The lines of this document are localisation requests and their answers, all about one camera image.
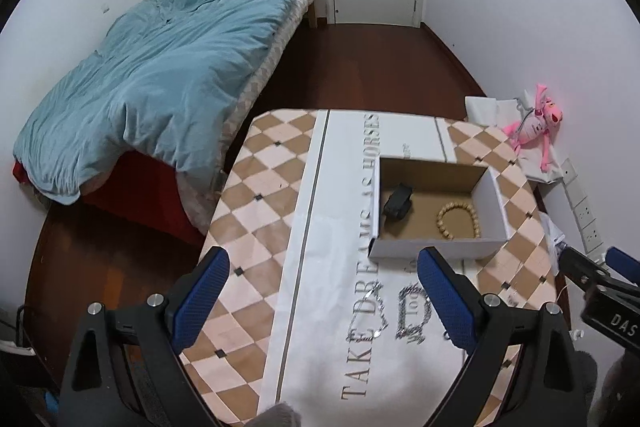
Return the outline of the black smart watch band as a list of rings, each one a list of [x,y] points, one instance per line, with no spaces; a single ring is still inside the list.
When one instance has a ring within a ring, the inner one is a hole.
[[[384,202],[383,215],[392,221],[404,220],[412,208],[412,194],[410,185],[399,183]]]

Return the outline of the patterned bed mattress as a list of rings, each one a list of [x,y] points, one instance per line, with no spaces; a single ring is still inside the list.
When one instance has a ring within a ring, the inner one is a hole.
[[[212,182],[209,183],[209,188],[205,192],[198,191],[185,174],[176,174],[178,193],[184,213],[191,225],[203,235],[208,231],[210,220],[212,220],[221,191],[226,183],[224,160],[228,150],[255,105],[258,96],[265,89],[276,70],[285,47],[306,15],[314,15],[314,0],[295,0],[284,23],[274,33],[265,60],[248,78],[239,100],[222,123],[221,137],[215,148],[214,175]]]

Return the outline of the teal blue duvet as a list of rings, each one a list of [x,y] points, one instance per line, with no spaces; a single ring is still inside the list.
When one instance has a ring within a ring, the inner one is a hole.
[[[47,198],[70,205],[128,152],[212,187],[224,123],[296,0],[144,0],[34,109],[13,155]]]

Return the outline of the checkered printed tablecloth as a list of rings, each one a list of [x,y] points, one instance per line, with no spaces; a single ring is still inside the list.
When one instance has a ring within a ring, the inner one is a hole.
[[[207,246],[231,272],[186,373],[247,424],[278,402],[307,426],[419,426],[460,371],[416,275],[436,247],[481,293],[556,296],[536,200],[498,128],[278,109],[250,125]]]

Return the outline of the pink panther plush toy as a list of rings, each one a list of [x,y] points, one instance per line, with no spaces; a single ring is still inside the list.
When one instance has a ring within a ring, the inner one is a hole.
[[[524,116],[519,121],[514,121],[502,129],[517,154],[524,145],[541,141],[539,167],[542,172],[549,170],[552,130],[559,127],[563,120],[562,110],[548,97],[547,91],[548,87],[545,84],[538,83],[534,106],[526,108]]]

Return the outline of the white power strip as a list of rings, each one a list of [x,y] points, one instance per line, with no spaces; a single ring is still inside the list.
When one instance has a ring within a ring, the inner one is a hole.
[[[570,209],[573,211],[580,236],[582,236],[585,255],[598,265],[602,265],[605,256],[605,246],[598,230],[597,218],[594,215],[586,193],[580,185],[578,174],[570,158],[563,160],[561,169],[564,191],[570,204]]]

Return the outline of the white cardboard box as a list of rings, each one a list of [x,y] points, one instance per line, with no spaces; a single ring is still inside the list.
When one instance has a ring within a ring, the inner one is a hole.
[[[381,157],[373,182],[372,259],[414,260],[425,247],[447,260],[482,259],[513,235],[494,168]],[[382,208],[399,183],[413,188],[412,208],[404,220],[392,221]]]

